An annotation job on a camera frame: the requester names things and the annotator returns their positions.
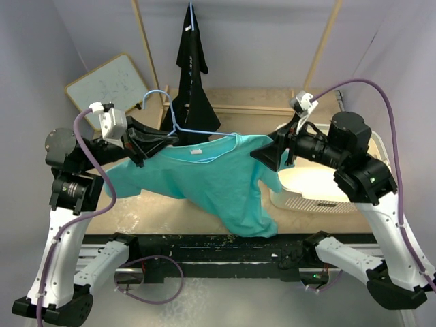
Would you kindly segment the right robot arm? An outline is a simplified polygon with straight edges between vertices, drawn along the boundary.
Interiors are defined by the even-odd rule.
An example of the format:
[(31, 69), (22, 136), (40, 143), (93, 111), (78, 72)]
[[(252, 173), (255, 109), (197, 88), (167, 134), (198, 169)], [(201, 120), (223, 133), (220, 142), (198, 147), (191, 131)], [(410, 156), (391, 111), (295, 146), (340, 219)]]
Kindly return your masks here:
[(387, 310), (417, 309), (427, 300), (435, 267), (416, 249), (424, 267), (421, 270), (407, 248), (416, 239), (398, 208), (399, 187), (391, 170), (367, 153), (371, 128), (353, 112), (336, 113), (327, 134), (312, 122), (298, 129), (299, 121), (294, 116), (269, 135), (271, 143), (250, 155), (275, 172), (284, 153), (287, 165), (301, 157), (334, 169), (335, 183), (365, 216), (383, 254), (383, 258), (366, 255), (326, 232), (318, 232), (302, 243), (304, 261), (310, 266), (332, 264), (352, 275)]

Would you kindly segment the light blue wire hanger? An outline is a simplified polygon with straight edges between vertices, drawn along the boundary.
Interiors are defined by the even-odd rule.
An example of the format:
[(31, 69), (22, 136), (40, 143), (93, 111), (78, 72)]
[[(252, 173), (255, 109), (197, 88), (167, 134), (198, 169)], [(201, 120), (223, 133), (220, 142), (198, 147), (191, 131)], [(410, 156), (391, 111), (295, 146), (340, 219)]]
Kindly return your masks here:
[[(148, 92), (146, 92), (142, 98), (142, 109), (146, 109), (146, 99), (152, 95), (153, 93), (160, 93), (165, 95), (170, 101), (172, 101), (172, 97), (170, 94), (166, 91), (163, 91), (161, 89), (153, 89)], [(211, 135), (211, 136), (233, 136), (236, 137), (237, 133), (223, 133), (223, 132), (216, 132), (216, 131), (201, 131), (196, 129), (185, 129), (182, 128), (176, 121), (176, 115), (175, 111), (172, 105), (172, 102), (170, 102), (170, 115), (172, 120), (172, 130), (168, 133), (168, 136), (171, 136), (175, 134), (177, 131), (182, 131), (186, 133), (193, 133), (193, 134), (202, 134), (202, 135)]]

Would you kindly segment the teal t shirt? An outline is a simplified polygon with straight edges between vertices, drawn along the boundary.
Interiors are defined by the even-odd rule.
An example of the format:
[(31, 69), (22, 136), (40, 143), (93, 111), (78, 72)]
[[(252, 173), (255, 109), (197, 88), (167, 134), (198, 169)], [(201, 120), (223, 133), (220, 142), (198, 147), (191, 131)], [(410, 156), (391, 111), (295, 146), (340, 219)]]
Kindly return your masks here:
[(233, 134), (191, 146), (168, 146), (138, 167), (128, 159), (107, 170), (117, 198), (147, 190), (188, 199), (218, 216), (233, 234), (269, 238), (278, 225), (262, 207), (263, 182), (280, 192), (277, 172), (252, 158), (251, 151), (270, 144), (267, 135)]

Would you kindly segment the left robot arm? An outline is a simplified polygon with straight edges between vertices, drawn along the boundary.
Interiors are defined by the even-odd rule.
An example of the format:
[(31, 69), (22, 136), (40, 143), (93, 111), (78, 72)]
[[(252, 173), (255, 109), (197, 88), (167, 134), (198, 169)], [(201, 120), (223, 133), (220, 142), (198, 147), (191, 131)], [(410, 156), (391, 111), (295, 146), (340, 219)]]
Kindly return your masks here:
[(46, 138), (46, 163), (54, 177), (50, 222), (42, 261), (26, 296), (14, 301), (12, 313), (33, 318), (38, 326), (81, 326), (91, 311), (94, 295), (117, 268), (135, 266), (141, 259), (139, 240), (116, 233), (81, 271), (76, 265), (92, 218), (110, 211), (120, 197), (103, 165), (132, 159), (134, 167), (178, 138), (139, 123), (108, 119), (109, 136), (84, 138), (78, 116), (71, 129), (58, 128)]

